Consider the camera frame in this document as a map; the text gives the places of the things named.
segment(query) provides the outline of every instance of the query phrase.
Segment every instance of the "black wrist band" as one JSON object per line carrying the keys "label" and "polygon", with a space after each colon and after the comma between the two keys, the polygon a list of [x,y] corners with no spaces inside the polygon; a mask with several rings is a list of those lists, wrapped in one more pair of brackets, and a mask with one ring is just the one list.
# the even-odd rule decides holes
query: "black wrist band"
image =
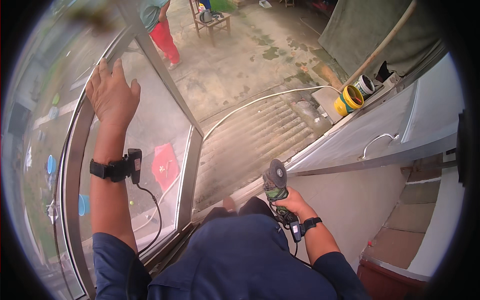
{"label": "black wrist band", "polygon": [[304,236],[310,228],[316,227],[317,223],[322,223],[322,219],[319,217],[306,219],[303,224],[300,224],[301,236]]}
{"label": "black wrist band", "polygon": [[119,182],[130,175],[128,161],[126,157],[119,161],[112,161],[108,165],[102,165],[93,161],[90,161],[90,174],[93,174],[101,179],[110,177],[112,182]]}

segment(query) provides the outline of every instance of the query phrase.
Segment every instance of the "red cloth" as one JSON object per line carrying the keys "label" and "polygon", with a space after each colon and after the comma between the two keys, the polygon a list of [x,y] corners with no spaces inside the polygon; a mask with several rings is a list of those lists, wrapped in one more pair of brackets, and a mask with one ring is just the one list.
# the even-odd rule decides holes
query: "red cloth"
{"label": "red cloth", "polygon": [[152,173],[165,192],[179,174],[180,168],[170,143],[155,147]]}
{"label": "red cloth", "polygon": [[178,63],[180,61],[179,51],[177,49],[177,46],[175,46],[175,44],[173,43],[173,38],[170,34],[168,20],[158,22],[155,28],[150,33],[150,36],[171,63]]}

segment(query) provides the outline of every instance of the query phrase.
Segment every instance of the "navy blue shirt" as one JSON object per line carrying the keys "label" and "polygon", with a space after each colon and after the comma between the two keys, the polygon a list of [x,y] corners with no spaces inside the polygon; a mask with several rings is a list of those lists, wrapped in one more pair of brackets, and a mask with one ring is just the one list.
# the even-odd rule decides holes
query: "navy blue shirt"
{"label": "navy blue shirt", "polygon": [[[93,235],[93,250],[96,299],[126,299],[133,250],[106,233]],[[149,300],[370,298],[341,253],[319,257],[310,269],[290,255],[280,225],[265,215],[207,222],[153,280],[137,259],[129,291],[131,299]]]}

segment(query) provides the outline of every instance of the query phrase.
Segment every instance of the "yellow bucket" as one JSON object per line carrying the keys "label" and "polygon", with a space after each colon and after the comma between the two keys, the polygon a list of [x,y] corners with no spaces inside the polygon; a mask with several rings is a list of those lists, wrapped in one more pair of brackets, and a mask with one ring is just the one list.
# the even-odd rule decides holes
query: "yellow bucket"
{"label": "yellow bucket", "polygon": [[[361,104],[352,100],[352,98],[355,97],[361,102]],[[333,104],[339,115],[344,117],[363,106],[363,96],[356,87],[353,85],[347,85]]]}

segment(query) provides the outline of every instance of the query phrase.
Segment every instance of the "blue bucket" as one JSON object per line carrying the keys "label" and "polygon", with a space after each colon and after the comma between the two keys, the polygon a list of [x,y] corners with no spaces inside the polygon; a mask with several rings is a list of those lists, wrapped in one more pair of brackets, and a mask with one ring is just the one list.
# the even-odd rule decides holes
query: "blue bucket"
{"label": "blue bucket", "polygon": [[57,160],[53,158],[52,155],[48,157],[48,162],[47,162],[47,172],[49,174],[55,173],[55,170],[57,169]]}
{"label": "blue bucket", "polygon": [[90,197],[78,195],[78,215],[83,216],[90,213]]}

